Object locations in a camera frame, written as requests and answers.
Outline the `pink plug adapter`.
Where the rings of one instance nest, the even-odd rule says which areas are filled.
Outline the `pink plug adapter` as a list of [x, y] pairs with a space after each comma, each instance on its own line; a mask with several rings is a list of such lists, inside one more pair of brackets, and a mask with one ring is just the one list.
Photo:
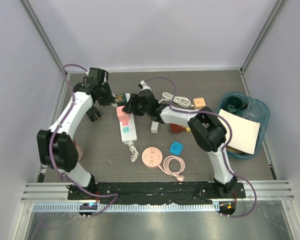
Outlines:
[[116, 108], [116, 115], [119, 122], [127, 122], [130, 120], [130, 115], [123, 111], [124, 106], [118, 106]]

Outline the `black plug adapter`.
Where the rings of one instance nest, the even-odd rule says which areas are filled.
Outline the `black plug adapter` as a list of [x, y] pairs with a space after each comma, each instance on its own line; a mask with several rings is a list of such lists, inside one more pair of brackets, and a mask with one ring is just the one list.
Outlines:
[[101, 118], [101, 113], [94, 105], [87, 110], [86, 115], [91, 122], [95, 122]]

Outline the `short white power strip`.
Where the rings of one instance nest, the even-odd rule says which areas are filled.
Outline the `short white power strip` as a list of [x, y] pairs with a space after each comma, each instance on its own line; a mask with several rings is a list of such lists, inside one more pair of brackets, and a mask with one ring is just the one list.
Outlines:
[[157, 134], [159, 129], [159, 123], [152, 121], [150, 131], [152, 134]]

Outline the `long white power strip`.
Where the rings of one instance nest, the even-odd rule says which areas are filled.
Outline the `long white power strip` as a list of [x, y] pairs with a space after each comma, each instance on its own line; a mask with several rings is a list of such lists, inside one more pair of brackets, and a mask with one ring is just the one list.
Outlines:
[[[128, 102], [130, 99], [130, 94], [126, 93], [126, 97]], [[129, 114], [129, 117], [130, 117], [129, 121], [119, 122], [121, 141], [123, 143], [128, 143], [130, 141], [135, 142], [137, 140], [137, 132], [136, 132], [134, 115]]]

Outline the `red cube plug adapter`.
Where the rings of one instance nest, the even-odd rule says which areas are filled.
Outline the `red cube plug adapter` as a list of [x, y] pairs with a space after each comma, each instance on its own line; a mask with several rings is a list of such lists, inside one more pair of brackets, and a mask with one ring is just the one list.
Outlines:
[[181, 125], [178, 125], [178, 124], [170, 123], [169, 127], [170, 127], [170, 131], [174, 134], [180, 134], [180, 133], [186, 131], [186, 128], [184, 126], [181, 126]]

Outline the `round pink power socket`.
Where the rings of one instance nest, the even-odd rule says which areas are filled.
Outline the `round pink power socket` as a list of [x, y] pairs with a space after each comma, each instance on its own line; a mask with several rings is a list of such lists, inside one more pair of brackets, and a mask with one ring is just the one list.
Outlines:
[[163, 154], [156, 147], [148, 147], [142, 152], [141, 160], [147, 168], [154, 169], [161, 164]]

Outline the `blue plug adapter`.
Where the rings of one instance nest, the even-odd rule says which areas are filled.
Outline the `blue plug adapter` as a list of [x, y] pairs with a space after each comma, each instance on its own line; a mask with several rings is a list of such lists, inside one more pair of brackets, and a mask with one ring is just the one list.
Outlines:
[[179, 156], [183, 150], [184, 146], [178, 141], [174, 141], [169, 147], [169, 152], [175, 156]]

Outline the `orange cube plug adapter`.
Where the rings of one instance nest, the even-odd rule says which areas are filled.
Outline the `orange cube plug adapter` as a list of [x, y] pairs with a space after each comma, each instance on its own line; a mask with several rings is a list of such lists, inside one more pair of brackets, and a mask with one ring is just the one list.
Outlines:
[[192, 101], [192, 109], [193, 110], [201, 110], [205, 106], [206, 106], [206, 102], [203, 97], [194, 98]]

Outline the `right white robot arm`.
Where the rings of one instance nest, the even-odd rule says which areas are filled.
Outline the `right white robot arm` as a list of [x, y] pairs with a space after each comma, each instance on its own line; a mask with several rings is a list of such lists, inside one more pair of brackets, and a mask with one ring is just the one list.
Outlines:
[[122, 109], [135, 116], [147, 115], [154, 122], [190, 128], [197, 145], [207, 152], [214, 171], [216, 193], [223, 198], [233, 193], [238, 179], [226, 153], [227, 129], [209, 107], [186, 110], [160, 103], [150, 89], [132, 94]]

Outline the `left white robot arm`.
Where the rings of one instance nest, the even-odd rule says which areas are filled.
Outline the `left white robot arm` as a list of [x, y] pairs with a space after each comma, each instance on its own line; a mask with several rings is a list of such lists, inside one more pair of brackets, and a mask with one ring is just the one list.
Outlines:
[[74, 135], [83, 117], [95, 103], [103, 107], [116, 105], [108, 78], [106, 70], [95, 67], [86, 70], [82, 82], [75, 86], [71, 86], [65, 77], [70, 100], [58, 119], [36, 136], [41, 164], [52, 168], [60, 180], [71, 181], [87, 200], [97, 196], [97, 185], [94, 176], [79, 163]]

